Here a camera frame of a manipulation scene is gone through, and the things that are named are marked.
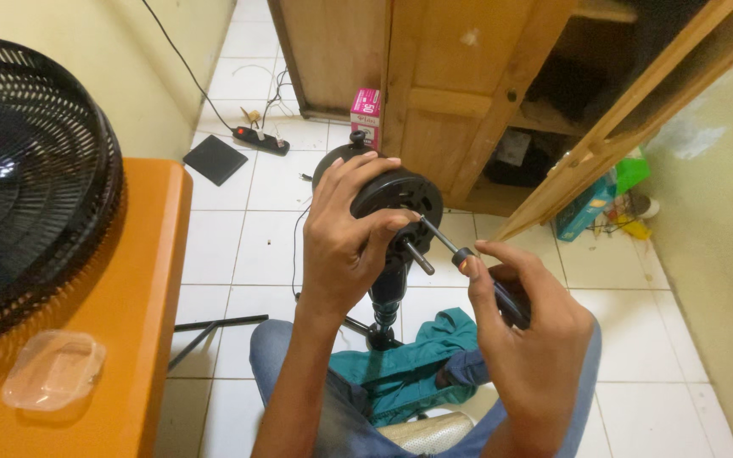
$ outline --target screwdriver handle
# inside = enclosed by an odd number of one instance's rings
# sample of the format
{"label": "screwdriver handle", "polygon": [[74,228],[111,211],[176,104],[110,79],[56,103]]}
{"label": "screwdriver handle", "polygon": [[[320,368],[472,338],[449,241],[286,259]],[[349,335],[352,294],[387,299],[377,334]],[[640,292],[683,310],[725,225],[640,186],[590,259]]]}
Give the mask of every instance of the screwdriver handle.
{"label": "screwdriver handle", "polygon": [[[456,265],[462,272],[463,264],[469,256],[475,256],[474,252],[468,248],[457,250],[451,257],[451,263]],[[497,308],[503,313],[505,321],[510,326],[515,324],[517,328],[523,331],[530,328],[530,305],[519,303],[505,287],[494,280],[494,298],[497,300]]]}

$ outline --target orange table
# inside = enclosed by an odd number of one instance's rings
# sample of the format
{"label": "orange table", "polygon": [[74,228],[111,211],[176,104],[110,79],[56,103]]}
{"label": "orange table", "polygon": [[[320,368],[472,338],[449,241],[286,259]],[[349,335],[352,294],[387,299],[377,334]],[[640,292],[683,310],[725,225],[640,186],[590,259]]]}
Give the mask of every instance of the orange table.
{"label": "orange table", "polygon": [[[0,456],[151,455],[186,248],[191,178],[176,162],[125,159],[122,229],[63,294],[0,337]],[[86,399],[61,411],[17,410],[2,383],[41,328],[91,334],[107,348]]]}

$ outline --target pink box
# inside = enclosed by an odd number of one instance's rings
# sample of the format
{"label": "pink box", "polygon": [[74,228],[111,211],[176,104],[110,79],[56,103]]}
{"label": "pink box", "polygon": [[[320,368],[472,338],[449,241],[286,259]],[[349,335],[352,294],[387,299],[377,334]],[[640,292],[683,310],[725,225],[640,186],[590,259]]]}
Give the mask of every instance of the pink box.
{"label": "pink box", "polygon": [[366,133],[364,144],[378,149],[378,132],[380,129],[380,91],[361,88],[355,95],[350,110],[350,121],[353,131],[363,130]]}

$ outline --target yellow wall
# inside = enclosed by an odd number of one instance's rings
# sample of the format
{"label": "yellow wall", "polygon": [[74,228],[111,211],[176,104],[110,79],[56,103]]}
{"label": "yellow wall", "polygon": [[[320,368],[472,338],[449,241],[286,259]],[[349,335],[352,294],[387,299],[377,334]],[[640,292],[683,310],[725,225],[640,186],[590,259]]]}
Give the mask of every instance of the yellow wall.
{"label": "yellow wall", "polygon": [[646,148],[649,221],[733,432],[733,68]]}
{"label": "yellow wall", "polygon": [[[235,0],[148,0],[208,90]],[[115,129],[125,156],[180,160],[200,94],[141,0],[0,0],[0,38],[59,62]]]}

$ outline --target clear plastic lid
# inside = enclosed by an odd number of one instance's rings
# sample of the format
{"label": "clear plastic lid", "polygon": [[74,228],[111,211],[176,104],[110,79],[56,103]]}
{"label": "clear plastic lid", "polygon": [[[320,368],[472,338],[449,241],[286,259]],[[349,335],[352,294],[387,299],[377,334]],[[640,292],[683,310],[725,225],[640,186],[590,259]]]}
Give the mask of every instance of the clear plastic lid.
{"label": "clear plastic lid", "polygon": [[107,350],[84,332],[41,331],[19,352],[2,388],[13,408],[55,411],[92,390]]}

